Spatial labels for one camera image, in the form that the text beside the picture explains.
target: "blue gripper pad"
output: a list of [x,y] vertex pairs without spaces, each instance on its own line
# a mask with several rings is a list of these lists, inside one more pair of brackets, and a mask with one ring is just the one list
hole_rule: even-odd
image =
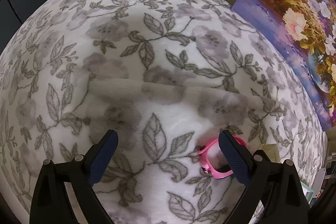
[[245,163],[239,152],[234,147],[233,143],[228,137],[228,134],[231,135],[231,133],[227,130],[224,130],[219,134],[219,148],[221,149],[238,182],[244,184],[245,187],[248,187],[248,185],[250,184],[248,165]]
[[101,147],[96,157],[92,161],[87,178],[89,185],[92,187],[95,183],[100,182],[115,150],[118,146],[118,134],[114,130],[110,130],[109,136]]

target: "white blanket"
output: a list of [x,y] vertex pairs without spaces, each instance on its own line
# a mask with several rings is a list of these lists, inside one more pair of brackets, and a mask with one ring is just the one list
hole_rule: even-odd
[[0,166],[28,212],[43,160],[110,128],[119,147],[94,190],[116,224],[222,223],[243,186],[202,172],[197,149],[223,128],[251,152],[277,143],[309,186],[325,156],[298,78],[224,0],[48,0],[0,72]]

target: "flower painting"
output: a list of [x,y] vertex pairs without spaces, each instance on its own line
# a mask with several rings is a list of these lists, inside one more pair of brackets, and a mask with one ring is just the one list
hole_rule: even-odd
[[254,25],[293,68],[323,130],[336,125],[335,0],[237,0],[233,10]]

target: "pink plastic clip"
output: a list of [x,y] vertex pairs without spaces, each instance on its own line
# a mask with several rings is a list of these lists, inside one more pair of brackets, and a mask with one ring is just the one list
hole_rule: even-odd
[[[241,138],[239,138],[239,137],[237,137],[237,136],[233,136],[233,137],[235,138],[235,140],[236,140],[239,144],[244,145],[245,147],[247,147],[246,142],[245,142],[243,139],[241,139]],[[204,147],[202,150],[200,150],[200,151],[198,152],[198,154],[199,154],[199,156],[201,157],[201,162],[200,162],[200,163],[201,163],[201,166],[202,166],[202,169],[204,170],[204,172],[206,172],[206,173],[211,173],[211,175],[212,175],[215,179],[223,179],[223,178],[226,178],[226,177],[232,175],[233,172],[232,172],[231,169],[230,169],[229,171],[227,171],[227,172],[224,172],[224,173],[218,172],[218,171],[211,165],[211,163],[209,162],[209,160],[208,160],[208,151],[209,151],[209,149],[210,149],[213,145],[215,145],[216,143],[218,143],[218,138],[209,141],[209,142],[205,145],[205,147]]]

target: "screw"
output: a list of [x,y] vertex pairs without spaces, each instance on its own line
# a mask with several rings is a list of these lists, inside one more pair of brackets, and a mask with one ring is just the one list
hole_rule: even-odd
[[256,160],[256,161],[263,161],[263,157],[260,156],[260,155],[255,155],[253,158],[254,158],[254,160]]
[[84,159],[84,156],[83,155],[77,155],[75,157],[75,161],[82,161]]
[[45,159],[44,161],[43,161],[43,165],[48,165],[50,163],[50,160],[49,159]]
[[286,164],[292,166],[294,163],[291,160],[286,160]]

